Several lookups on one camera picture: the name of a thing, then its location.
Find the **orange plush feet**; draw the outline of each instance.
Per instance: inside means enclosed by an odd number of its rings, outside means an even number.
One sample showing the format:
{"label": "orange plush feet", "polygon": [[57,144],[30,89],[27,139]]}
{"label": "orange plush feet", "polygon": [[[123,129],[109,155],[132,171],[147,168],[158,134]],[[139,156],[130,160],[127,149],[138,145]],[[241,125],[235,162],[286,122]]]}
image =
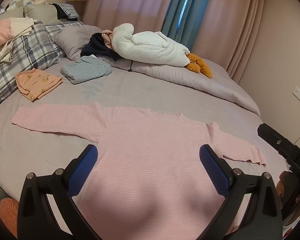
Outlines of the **orange plush feet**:
{"label": "orange plush feet", "polygon": [[191,61],[191,63],[186,66],[188,70],[196,73],[201,72],[208,78],[212,78],[212,71],[202,58],[193,53],[188,54],[187,57]]}

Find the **mattress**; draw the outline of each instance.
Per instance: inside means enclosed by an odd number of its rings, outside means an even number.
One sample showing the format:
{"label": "mattress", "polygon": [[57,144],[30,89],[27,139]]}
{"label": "mattress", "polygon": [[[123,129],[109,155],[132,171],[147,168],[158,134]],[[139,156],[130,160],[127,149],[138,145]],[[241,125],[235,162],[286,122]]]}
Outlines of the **mattress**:
{"label": "mattress", "polygon": [[[62,76],[60,68],[69,62],[69,59],[64,58],[45,71]],[[77,85],[64,78],[59,87],[34,102],[16,91],[0,105],[0,186],[10,196],[20,199],[23,183],[29,172],[34,172],[37,176],[52,174],[57,168],[65,168],[88,144],[93,144],[77,136],[30,131],[11,124],[12,117],[20,106],[39,104],[82,105],[97,101],[103,106],[150,108],[167,114],[182,113],[189,119],[218,123],[222,131],[259,147],[267,162],[267,166],[263,167],[227,159],[232,168],[240,168],[252,175],[268,171],[275,184],[279,181],[279,174],[287,169],[284,159],[258,137],[257,128],[262,121],[255,113],[192,88],[141,73],[117,68],[112,70],[108,76]],[[80,197],[80,194],[74,197],[77,205]],[[52,198],[49,200],[61,228],[68,231]],[[246,196],[238,213],[239,220],[248,200]]]}

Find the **cream-colored clothing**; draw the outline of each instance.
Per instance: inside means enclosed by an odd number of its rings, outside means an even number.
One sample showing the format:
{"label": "cream-colored clothing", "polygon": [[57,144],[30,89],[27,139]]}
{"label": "cream-colored clothing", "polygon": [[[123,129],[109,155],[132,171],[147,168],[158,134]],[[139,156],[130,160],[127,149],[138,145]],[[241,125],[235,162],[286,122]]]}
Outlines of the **cream-colored clothing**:
{"label": "cream-colored clothing", "polygon": [[32,31],[34,20],[32,18],[9,18],[11,21],[11,29],[13,38],[0,46],[0,62],[11,62],[13,41],[21,36],[27,36]]}
{"label": "cream-colored clothing", "polygon": [[102,31],[102,35],[103,37],[103,40],[105,41],[105,45],[109,48],[109,49],[112,49],[112,44],[111,44],[111,41],[112,41],[112,37],[113,37],[113,34],[112,34],[112,31],[110,30],[104,30]]}
{"label": "cream-colored clothing", "polygon": [[40,99],[62,83],[62,78],[35,69],[20,72],[16,75],[20,92],[29,100]]}

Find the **blue gripper pad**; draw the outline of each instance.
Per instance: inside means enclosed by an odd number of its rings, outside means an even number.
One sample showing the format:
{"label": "blue gripper pad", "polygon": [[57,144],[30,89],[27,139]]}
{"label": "blue gripper pad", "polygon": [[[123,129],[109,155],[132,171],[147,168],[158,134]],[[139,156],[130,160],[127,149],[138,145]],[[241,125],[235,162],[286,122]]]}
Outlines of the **blue gripper pad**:
{"label": "blue gripper pad", "polygon": [[200,147],[199,156],[218,194],[227,197],[233,180],[230,166],[207,144]]}
{"label": "blue gripper pad", "polygon": [[73,169],[72,173],[67,179],[67,192],[69,197],[76,196],[79,194],[83,187],[88,175],[90,174],[93,166],[98,159],[98,150],[94,145],[88,145],[82,154],[74,159],[72,162],[73,166],[69,168]]}

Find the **pink curtain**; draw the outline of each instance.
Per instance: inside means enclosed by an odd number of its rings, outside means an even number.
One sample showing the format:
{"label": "pink curtain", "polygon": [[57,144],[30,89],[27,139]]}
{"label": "pink curtain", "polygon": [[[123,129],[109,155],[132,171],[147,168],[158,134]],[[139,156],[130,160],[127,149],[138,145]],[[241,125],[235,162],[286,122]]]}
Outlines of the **pink curtain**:
{"label": "pink curtain", "polygon": [[135,33],[160,31],[170,0],[89,0],[82,21],[102,30],[131,23]]}
{"label": "pink curtain", "polygon": [[209,0],[192,52],[239,82],[255,42],[264,0]]}

